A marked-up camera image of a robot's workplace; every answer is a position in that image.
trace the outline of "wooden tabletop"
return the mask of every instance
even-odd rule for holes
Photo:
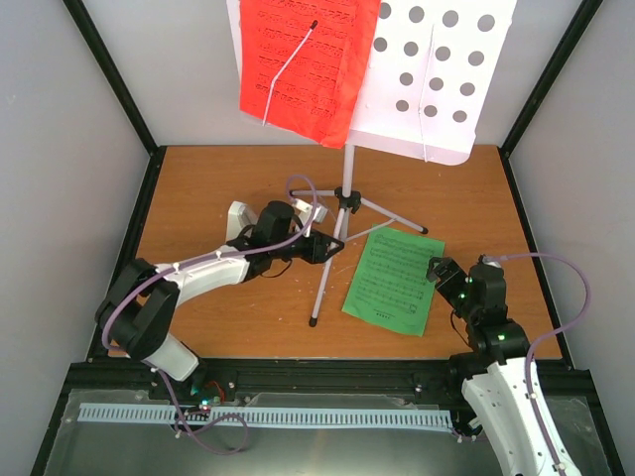
[[[343,151],[319,146],[170,147],[138,256],[150,263],[183,260],[225,241],[227,209],[244,201],[258,213],[285,199],[289,175],[309,176],[317,188],[341,184]],[[366,198],[430,228],[445,254],[465,269],[482,253],[527,251],[510,190],[493,146],[476,146],[458,167],[357,148],[354,189]],[[336,209],[334,199],[329,205]],[[349,234],[383,221],[362,207]],[[332,232],[333,220],[319,226]],[[407,231],[407,228],[396,225]],[[171,331],[203,357],[447,358],[468,351],[449,325],[450,308],[435,296],[423,337],[396,334],[341,312],[365,237],[339,253],[326,286],[317,327],[308,326],[321,265],[295,260],[284,276],[256,278],[197,297],[180,306]],[[284,264],[277,263],[276,273]],[[505,264],[510,316],[530,339],[551,330],[531,260]],[[458,323],[462,331],[464,326]],[[560,357],[555,339],[540,357]]]

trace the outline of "circular hole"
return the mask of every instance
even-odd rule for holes
[[[458,23],[458,14],[454,10],[449,10],[444,14],[444,25],[452,28]]]
[[[399,76],[399,82],[404,86],[410,86],[413,83],[413,76],[409,72],[404,72]]]
[[[437,51],[435,52],[435,56],[437,57],[437,60],[439,61],[447,60],[449,58],[449,54],[450,52],[448,47],[437,48]]]
[[[398,110],[399,112],[406,112],[406,111],[408,110],[408,108],[410,107],[410,106],[408,105],[408,102],[407,102],[407,101],[404,101],[403,99],[401,99],[401,100],[397,101],[396,106],[397,106],[397,110]]]
[[[460,93],[463,96],[471,96],[474,93],[475,90],[476,90],[476,88],[474,87],[474,85],[471,82],[464,82],[460,86]]]
[[[381,2],[381,5],[379,6],[379,18],[381,18],[382,20],[386,20],[388,17],[390,17],[390,14],[392,13],[392,8],[390,8],[390,5],[387,4],[386,2]]]
[[[404,45],[404,53],[407,56],[413,57],[418,52],[419,52],[419,47],[417,46],[415,42],[408,42],[406,45]]]
[[[426,106],[424,108],[424,114],[428,117],[435,117],[437,115],[437,108],[435,106]]]
[[[481,52],[472,52],[467,60],[472,66],[479,66],[485,61],[485,55]]]
[[[454,121],[456,122],[465,122],[465,119],[467,119],[467,114],[465,114],[465,111],[456,111],[454,114],[452,114],[452,119],[454,119]]]
[[[491,15],[483,15],[478,19],[478,29],[481,32],[489,32],[496,25],[496,20]]]
[[[444,81],[440,77],[433,77],[429,85],[432,91],[439,91],[444,87]]]
[[[410,21],[413,23],[421,22],[425,16],[426,16],[426,12],[424,12],[424,9],[421,7],[411,8],[410,13],[408,14]]]
[[[388,48],[388,42],[386,42],[385,38],[376,38],[373,42],[373,48],[378,52],[385,52]]]

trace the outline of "white wire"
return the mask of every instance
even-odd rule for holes
[[[271,104],[271,96],[274,93],[274,87],[276,86],[276,81],[278,80],[278,78],[280,77],[280,74],[282,74],[282,72],[287,68],[287,66],[289,65],[289,63],[291,62],[291,60],[298,54],[298,51],[300,50],[300,48],[307,42],[307,40],[309,39],[309,36],[311,35],[311,33],[314,30],[314,26],[312,25],[309,28],[309,31],[307,32],[307,34],[305,35],[305,37],[303,38],[303,40],[300,42],[300,44],[298,45],[298,47],[296,48],[296,50],[291,53],[291,56],[289,57],[289,59],[287,59],[287,62],[285,62],[282,67],[280,68],[280,70],[278,71],[278,73],[274,76],[274,78],[271,80],[271,86],[269,86],[269,96],[267,97],[267,105],[265,106],[265,115],[262,116],[262,125],[264,126],[265,124],[267,124],[267,116],[269,115],[269,105]]]
[[[426,134],[424,133],[424,119],[422,113],[424,112],[424,97],[426,95],[426,87],[428,87],[428,74],[430,73],[430,65],[433,62],[435,55],[435,25],[433,24],[433,30],[430,33],[430,53],[428,54],[428,62],[426,64],[426,72],[424,73],[424,86],[421,90],[421,97],[419,99],[419,107],[417,113],[419,114],[419,128],[421,130],[421,143],[424,146],[424,161],[428,161],[428,148],[426,145]]]

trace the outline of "music stand tripod leg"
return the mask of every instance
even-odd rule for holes
[[[341,230],[339,231],[339,239],[341,241],[346,241],[348,238],[348,220],[350,219],[350,208],[346,208],[344,211],[344,219],[341,223]]]
[[[399,216],[397,213],[393,213],[392,211],[387,210],[383,206],[380,206],[377,203],[367,200],[363,196],[361,198],[361,204],[366,205],[368,208],[372,208],[373,210],[381,213],[384,216],[387,216],[388,218],[392,218],[393,220],[398,221],[399,223],[409,226],[413,230],[417,230],[420,233],[423,233],[424,235],[428,234],[428,228],[426,228],[425,226],[418,225],[414,221],[410,221],[404,218],[403,216]]]
[[[339,232],[341,231],[341,224],[344,220],[345,210],[340,208],[337,212],[337,221],[335,221],[335,229],[333,231],[333,237],[338,238]],[[314,310],[311,313],[311,318],[309,319],[309,326],[315,327],[318,325],[318,314],[319,308],[321,307],[321,301],[324,298],[325,289],[326,289],[326,281],[328,281],[328,274],[330,272],[330,266],[332,265],[333,259],[329,258],[324,264],[324,269],[321,272],[321,279],[319,280],[319,288],[317,289],[316,302],[314,304]]]

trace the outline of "white perforated panel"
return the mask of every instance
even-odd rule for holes
[[[449,412],[432,410],[215,407],[209,416],[188,416],[188,422],[205,424],[227,414],[240,414],[250,426],[269,428],[397,428],[444,432],[451,428]],[[175,408],[170,405],[81,404],[77,421],[166,424],[176,419]],[[231,418],[218,424],[241,425]]]

